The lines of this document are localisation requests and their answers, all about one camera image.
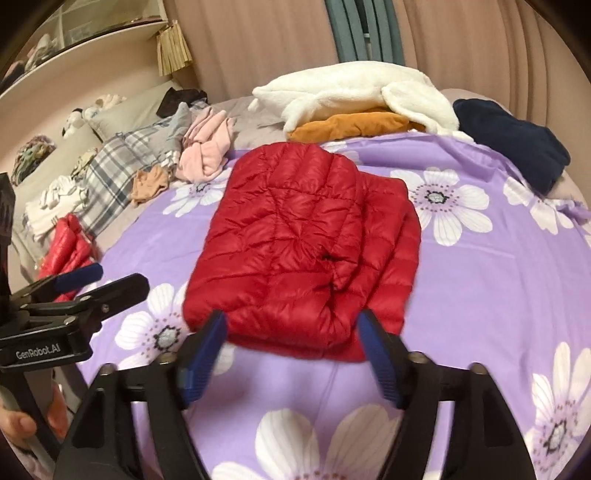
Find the metal screw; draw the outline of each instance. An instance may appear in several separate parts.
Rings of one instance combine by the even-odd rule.
[[[115,364],[104,364],[99,369],[99,375],[110,375],[113,372],[117,371],[117,365]]]
[[[172,353],[172,352],[166,352],[166,353],[162,353],[159,357],[158,357],[158,363],[160,365],[166,365],[166,364],[171,364],[172,362],[174,362],[177,359],[177,355],[176,353]]]
[[[478,374],[478,375],[488,375],[488,370],[482,364],[472,364],[470,365],[470,371]]]
[[[414,364],[426,364],[429,359],[421,352],[410,352],[408,359]]]

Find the folded jacket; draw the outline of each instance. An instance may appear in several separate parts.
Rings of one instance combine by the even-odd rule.
[[[71,272],[94,263],[90,239],[82,231],[75,215],[69,213],[56,223],[55,236],[49,252],[41,263],[39,278]],[[56,301],[71,300],[76,295],[71,291],[60,295]]]
[[[453,109],[460,130],[506,156],[542,195],[549,194],[570,163],[569,152],[549,128],[516,119],[495,102],[460,99]]]
[[[224,155],[231,139],[232,124],[226,111],[213,113],[211,107],[202,110],[183,138],[177,178],[192,183],[213,180],[226,164]]]
[[[383,109],[369,112],[333,115],[328,120],[308,122],[288,135],[292,142],[323,143],[351,137],[377,137],[379,135],[425,131],[424,125],[411,122],[404,115]]]
[[[403,181],[317,145],[263,145],[234,166],[190,277],[184,319],[213,309],[229,340],[298,358],[362,361],[371,308],[400,333],[421,227]]]

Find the white flower print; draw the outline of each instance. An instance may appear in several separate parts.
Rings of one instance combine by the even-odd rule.
[[[125,317],[121,328],[115,335],[115,343],[124,350],[138,350],[119,363],[120,369],[147,365],[158,355],[176,352],[187,335],[190,334],[181,307],[187,283],[176,294],[169,283],[162,283],[148,294],[148,312],[130,313]],[[234,361],[235,347],[224,344],[217,358],[213,374],[227,372]]]
[[[489,197],[480,187],[462,185],[454,170],[430,167],[420,175],[408,170],[392,170],[390,176],[404,180],[408,197],[414,203],[421,229],[425,230],[433,219],[433,234],[438,244],[450,247],[462,236],[462,225],[472,232],[488,233],[492,222],[484,213]]]
[[[553,480],[579,446],[578,437],[591,425],[591,349],[584,348],[570,370],[570,347],[559,344],[554,354],[552,384],[534,374],[531,387],[535,426],[525,434],[538,480]]]
[[[527,186],[521,184],[512,177],[508,177],[503,185],[503,194],[510,205],[523,205],[528,207],[534,201],[530,214],[542,230],[548,230],[552,235],[558,235],[558,225],[563,228],[574,228],[573,221],[557,210],[559,200],[541,200],[537,198]]]
[[[330,441],[326,461],[320,461],[318,437],[303,415],[288,408],[267,413],[256,431],[256,458],[271,480],[376,478],[398,430],[400,416],[366,405],[347,415]],[[264,480],[235,462],[220,463],[213,480]]]
[[[505,180],[503,194],[510,205],[523,205],[525,207],[535,198],[534,192],[513,177],[507,177]]]
[[[334,142],[326,142],[321,145],[327,152],[338,153],[352,160],[356,165],[363,165],[359,159],[359,153],[355,150],[347,150],[347,142],[340,140]]]
[[[558,235],[558,224],[564,228],[574,228],[573,221],[559,212],[552,200],[536,198],[530,213],[538,226],[542,230],[548,230],[552,235]]]
[[[189,213],[197,205],[211,205],[212,203],[219,202],[222,200],[231,172],[232,167],[229,167],[212,181],[182,185],[177,188],[170,205],[162,213],[169,215],[176,212],[174,216],[178,218]]]

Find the red puffer jacket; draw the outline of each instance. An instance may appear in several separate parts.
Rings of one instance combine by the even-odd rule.
[[[49,275],[68,273],[77,268],[94,263],[93,247],[89,238],[82,231],[78,218],[68,213],[56,223],[56,230],[49,247],[49,252],[41,263],[39,278]],[[64,293],[56,301],[71,300],[75,291]]]
[[[185,321],[198,329],[220,309],[238,345],[362,361],[355,319],[369,307],[400,333],[420,235],[402,180],[360,172],[317,145],[264,145],[233,169]]]

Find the plaid fabric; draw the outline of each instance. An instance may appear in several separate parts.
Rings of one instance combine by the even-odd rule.
[[[194,115],[205,106],[198,102],[190,108],[191,113]],[[130,204],[129,194],[138,170],[147,170],[163,160],[160,157],[164,154],[170,155],[168,149],[162,150],[169,137],[178,134],[173,120],[176,116],[115,135],[90,162],[86,173],[88,201],[79,215],[80,224],[89,235],[96,237]]]
[[[138,155],[121,134],[103,146],[86,173],[88,203],[79,215],[89,235],[96,237],[129,205],[135,172],[154,162],[154,155]]]

